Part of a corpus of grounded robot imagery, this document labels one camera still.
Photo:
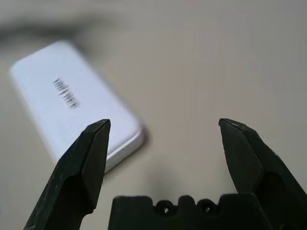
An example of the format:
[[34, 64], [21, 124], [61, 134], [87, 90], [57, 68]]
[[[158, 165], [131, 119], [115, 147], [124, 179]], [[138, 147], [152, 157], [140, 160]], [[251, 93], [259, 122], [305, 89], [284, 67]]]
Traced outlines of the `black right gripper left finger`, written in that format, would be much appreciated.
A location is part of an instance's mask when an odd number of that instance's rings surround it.
[[90, 124], [54, 168], [24, 229], [78, 230], [97, 207], [111, 122]]

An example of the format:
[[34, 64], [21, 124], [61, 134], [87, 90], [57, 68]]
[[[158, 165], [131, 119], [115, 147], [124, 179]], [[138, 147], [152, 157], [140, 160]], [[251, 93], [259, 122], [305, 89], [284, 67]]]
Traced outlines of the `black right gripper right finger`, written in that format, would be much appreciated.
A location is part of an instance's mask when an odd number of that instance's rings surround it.
[[247, 125], [219, 120], [227, 167], [238, 193], [251, 193], [275, 230], [307, 228], [307, 194], [281, 158]]

